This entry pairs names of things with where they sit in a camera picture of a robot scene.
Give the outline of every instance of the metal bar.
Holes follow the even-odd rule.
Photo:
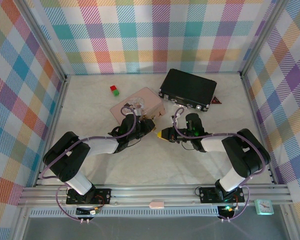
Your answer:
[[[264,139],[264,136],[262,135],[262,131],[261,131],[261,128],[260,128],[260,124],[258,123],[258,117],[257,117],[257,114],[256,114],[256,111],[254,109],[254,106],[252,104],[252,98],[249,94],[249,91],[248,91],[248,86],[247,86],[247,82],[245,80],[245,77],[242,75],[241,76],[241,80],[242,80],[242,84],[243,84],[243,89],[244,89],[244,92],[245,92],[245,96],[246,98],[248,99],[248,103],[249,103],[249,106],[250,106],[250,110],[253,114],[253,121],[254,121],[254,125],[257,129],[257,133],[258,133],[258,136],[259,136],[259,139],[261,141],[261,144],[264,146],[264,148],[269,152],[269,149],[268,149],[268,146],[265,142],[265,139]],[[272,166],[272,164],[268,164],[268,167],[270,169],[270,172],[271,172],[271,178],[273,179],[274,183],[275,184],[278,184],[279,183],[279,179],[276,175],[276,172],[274,170],[274,167]]]
[[[300,240],[300,220],[294,205],[281,205],[281,210],[290,239]]]
[[[272,29],[275,27],[281,13],[286,8],[289,0],[277,0],[276,4],[270,14],[269,19],[264,24],[263,30],[260,33],[260,36],[258,40],[256,41],[256,44],[254,48],[251,50],[251,53],[248,57],[248,59],[245,62],[245,65],[242,69],[242,74],[245,76],[249,69],[254,64],[255,60],[257,59],[258,54],[260,53],[260,50],[262,46],[264,45],[265,41],[267,41],[269,35],[271,34]]]
[[[23,0],[14,0],[14,3],[19,9],[19,11],[21,12],[25,21],[28,23],[33,35],[35,36],[41,48],[43,49],[45,55],[49,59],[51,65],[53,66],[54,70],[58,74],[59,78],[65,81],[66,73],[62,68],[61,64],[59,63],[58,58],[55,55],[55,52],[52,50],[48,40],[46,39],[44,33],[42,32],[41,27],[38,25],[28,5]]]
[[[26,231],[27,222],[29,219],[30,208],[17,208],[14,215],[11,232],[9,233],[9,240],[22,240]]]
[[[262,20],[264,19],[264,16],[265,14],[267,13],[267,10],[270,6],[272,0],[263,0],[259,10],[258,10],[258,13],[257,15],[255,16],[254,20],[253,20],[253,24],[250,28],[250,31],[249,31],[249,34],[246,36],[246,40],[244,42],[244,44],[241,46],[241,49],[240,49],[240,54],[234,64],[234,67],[233,67],[233,71],[234,72],[239,72],[241,69],[241,64],[242,62],[244,61],[244,58],[247,54],[247,51],[251,45],[251,42],[252,40],[254,39],[254,36],[256,34],[256,32],[258,31],[258,28],[262,22]]]
[[[187,206],[224,206],[226,203],[202,204],[195,194],[195,188],[214,187],[214,185],[184,184],[184,185],[98,185],[98,188],[110,188],[110,204],[105,207],[148,207],[153,201],[164,202],[166,207]],[[270,199],[273,204],[291,204],[292,199],[287,185],[284,184],[250,184],[250,205],[256,199]],[[58,185],[45,185],[34,188],[25,188],[19,207],[56,207],[55,194]],[[243,188],[245,196],[248,190]],[[63,206],[66,202],[66,189],[58,194]]]
[[[67,207],[68,214],[76,217],[76,207]],[[217,217],[217,206],[188,206],[188,207],[165,207],[162,209],[150,209],[149,207],[116,207],[104,208],[97,217]],[[29,213],[31,218],[67,217],[60,209],[55,207],[34,207]]]
[[[51,37],[51,42],[52,42],[54,48],[56,49],[56,51],[59,53],[60,57],[63,60],[64,71],[69,75],[74,75],[75,71],[73,70],[72,65],[69,62],[69,59],[65,53],[65,50],[64,50],[63,46],[61,45],[59,37],[57,36],[41,1],[40,0],[32,0],[32,3],[36,10],[36,13],[38,14],[38,17],[42,21],[43,25],[45,26],[45,29],[48,31],[48,33]]]
[[[62,107],[63,107],[64,102],[65,102],[65,98],[66,98],[66,94],[67,94],[67,91],[68,91],[70,79],[71,79],[71,77],[68,77],[66,79],[66,81],[64,81],[62,83],[62,86],[60,88],[61,89],[60,95],[59,95],[57,103],[56,103],[56,108],[55,108],[54,113],[53,113],[53,118],[52,118],[51,125],[48,129],[47,139],[45,141],[44,148],[43,148],[43,154],[45,154],[51,148],[52,143],[54,141],[56,128],[57,128],[58,121],[59,121],[59,118],[60,118],[60,115],[61,115]],[[33,182],[32,182],[33,187],[36,186],[37,180],[38,180],[38,177],[39,177],[39,173],[41,172],[43,167],[44,167],[44,163],[43,163],[42,160],[40,160],[40,163],[38,164],[38,167],[35,170],[36,177],[33,179]]]

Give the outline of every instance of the black box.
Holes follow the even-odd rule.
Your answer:
[[[159,89],[159,96],[175,104],[206,112],[216,86],[213,80],[170,69]]]

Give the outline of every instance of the pink box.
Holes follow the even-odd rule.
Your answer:
[[[140,119],[143,117],[155,119],[166,114],[164,103],[161,98],[147,87],[142,88],[140,91],[137,91],[110,109],[110,112],[119,124],[121,124],[122,120],[125,118],[120,112],[123,106],[137,109],[137,112],[141,112]],[[123,109],[124,114],[127,114],[128,112],[130,112],[129,109]]]

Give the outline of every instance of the teal clock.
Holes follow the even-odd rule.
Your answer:
[[[272,207],[271,200],[268,199],[256,199],[254,200],[256,213],[258,215],[272,215],[274,214],[274,208]]]

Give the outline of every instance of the white vent strip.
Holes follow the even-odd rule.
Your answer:
[[[76,214],[76,208],[67,209],[70,215]],[[115,207],[101,210],[98,217],[177,217],[177,216],[217,216],[217,206],[197,207],[167,207],[164,209],[149,209],[148,207]],[[32,218],[64,217],[64,213],[57,208],[33,208]]]

